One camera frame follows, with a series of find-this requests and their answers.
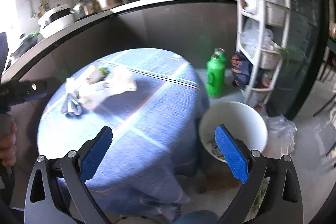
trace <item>bottle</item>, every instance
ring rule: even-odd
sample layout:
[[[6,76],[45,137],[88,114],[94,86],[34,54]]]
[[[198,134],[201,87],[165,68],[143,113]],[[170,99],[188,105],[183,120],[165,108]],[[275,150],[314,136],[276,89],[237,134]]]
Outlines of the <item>bottle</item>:
[[[225,64],[218,54],[213,54],[207,63],[208,83],[207,93],[210,96],[218,97],[222,95],[225,77]]]
[[[226,65],[226,58],[224,56],[224,50],[222,48],[215,48],[214,54],[217,54],[220,58],[220,60]]]

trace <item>kettle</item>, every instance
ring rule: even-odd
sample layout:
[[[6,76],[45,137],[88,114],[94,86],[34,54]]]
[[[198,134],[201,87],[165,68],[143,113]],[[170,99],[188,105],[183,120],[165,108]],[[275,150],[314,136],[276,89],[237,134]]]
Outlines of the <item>kettle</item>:
[[[72,9],[75,19],[79,20],[95,12],[100,12],[99,8],[91,0],[80,0]]]

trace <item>storage shelf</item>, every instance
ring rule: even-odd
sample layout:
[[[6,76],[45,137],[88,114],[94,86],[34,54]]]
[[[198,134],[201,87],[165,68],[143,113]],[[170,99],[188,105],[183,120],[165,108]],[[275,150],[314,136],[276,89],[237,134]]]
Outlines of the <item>storage shelf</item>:
[[[238,11],[238,26],[237,26],[237,45],[236,50],[243,53],[246,58],[253,65],[251,77],[249,84],[246,85],[242,94],[245,97],[245,103],[251,99],[251,97],[256,97],[258,102],[267,103],[268,99],[271,96],[271,93],[275,87],[275,84],[280,73],[282,66],[282,60],[279,57],[277,60],[270,60],[270,55],[263,54],[264,52],[269,52],[261,49],[263,44],[263,37],[261,36],[260,30],[266,28],[266,25],[282,27],[283,36],[280,47],[285,48],[287,45],[288,32],[289,32],[289,22],[290,22],[290,13],[291,13],[291,0],[285,0],[285,5],[279,3],[270,2],[267,0],[258,0],[258,10],[257,14],[253,15],[242,8],[242,0],[238,0],[237,11]],[[253,55],[250,56],[247,54],[243,44],[241,43],[241,33],[244,29],[244,17],[252,18],[259,22],[259,36],[256,48],[254,49]],[[258,89],[252,88],[256,83],[256,78],[258,75],[259,69],[273,69],[274,74],[268,88]]]
[[[259,18],[259,16],[258,16],[259,13],[256,14],[256,15],[253,15],[253,14],[248,13],[248,12],[244,11],[243,9],[241,9],[241,14],[242,14],[243,16],[245,16],[245,17],[249,17],[249,18],[252,18],[252,19],[254,19],[254,20],[260,22],[260,18]]]
[[[249,85],[247,85],[244,90],[241,90],[241,93],[246,99],[251,98],[252,94],[255,93],[256,97],[260,99],[260,101],[263,101],[265,97],[268,95],[268,93],[272,92],[273,88],[265,88],[265,89],[257,89],[257,88],[251,88]]]
[[[252,58],[247,52],[246,50],[244,49],[243,45],[240,43],[239,45],[239,49],[240,51],[246,56],[246,58],[251,62],[251,64],[253,66],[256,66],[257,65],[257,61],[255,58]]]

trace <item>round table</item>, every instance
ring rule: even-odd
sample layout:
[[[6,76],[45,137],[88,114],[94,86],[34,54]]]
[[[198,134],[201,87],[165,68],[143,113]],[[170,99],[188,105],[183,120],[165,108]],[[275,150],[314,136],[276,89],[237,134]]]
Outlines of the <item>round table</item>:
[[[121,215],[172,218],[171,204],[190,199],[175,175],[193,176],[197,171],[198,122],[209,106],[203,83],[181,56],[155,48],[117,52],[92,64],[110,71],[127,66],[137,91],[109,97],[95,110],[69,116],[60,111],[66,97],[63,84],[39,124],[40,155],[64,157],[107,125],[113,131],[112,145],[86,182],[98,205]],[[72,77],[80,77],[89,65]]]

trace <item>rice cooker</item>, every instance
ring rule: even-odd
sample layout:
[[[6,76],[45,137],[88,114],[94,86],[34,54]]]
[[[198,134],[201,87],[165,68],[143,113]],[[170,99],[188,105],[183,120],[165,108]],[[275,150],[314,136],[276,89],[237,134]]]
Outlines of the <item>rice cooker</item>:
[[[60,5],[50,9],[38,20],[40,33],[44,38],[57,33],[72,23],[74,23],[74,17],[71,13],[69,4]]]

